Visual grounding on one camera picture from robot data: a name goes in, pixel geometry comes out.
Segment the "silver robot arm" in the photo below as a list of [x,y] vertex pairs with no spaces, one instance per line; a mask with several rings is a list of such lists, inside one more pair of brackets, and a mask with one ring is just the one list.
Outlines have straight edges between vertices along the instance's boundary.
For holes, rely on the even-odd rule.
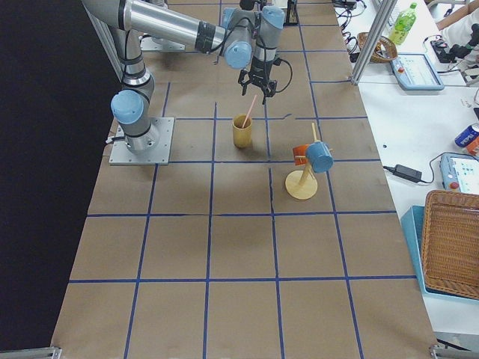
[[274,5],[241,1],[228,7],[220,25],[178,13],[165,1],[84,1],[85,9],[107,25],[120,64],[122,90],[111,101],[111,110],[122,129],[123,147],[133,154],[146,153],[159,142],[159,124],[147,116],[154,79],[146,68],[141,49],[143,38],[152,40],[161,52],[195,51],[224,57],[228,66],[240,71],[239,84],[261,89],[268,99],[277,92],[270,77],[285,13]]

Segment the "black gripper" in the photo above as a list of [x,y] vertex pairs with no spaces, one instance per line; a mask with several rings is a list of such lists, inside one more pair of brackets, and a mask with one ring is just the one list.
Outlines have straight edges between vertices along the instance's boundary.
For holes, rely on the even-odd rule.
[[240,70],[239,73],[238,83],[242,87],[242,95],[246,95],[249,85],[257,86],[263,91],[262,104],[265,105],[269,95],[275,94],[277,89],[277,81],[269,77],[273,65],[278,65],[277,55],[271,61],[262,61],[253,57],[250,69]]

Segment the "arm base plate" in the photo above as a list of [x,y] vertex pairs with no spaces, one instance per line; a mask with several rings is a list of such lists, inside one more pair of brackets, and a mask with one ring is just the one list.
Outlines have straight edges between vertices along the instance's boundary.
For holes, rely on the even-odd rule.
[[150,117],[149,131],[138,138],[128,137],[121,125],[112,142],[110,165],[168,165],[174,133],[174,117]]
[[151,37],[148,34],[140,36],[141,50],[143,52],[184,52],[186,46],[171,40]]

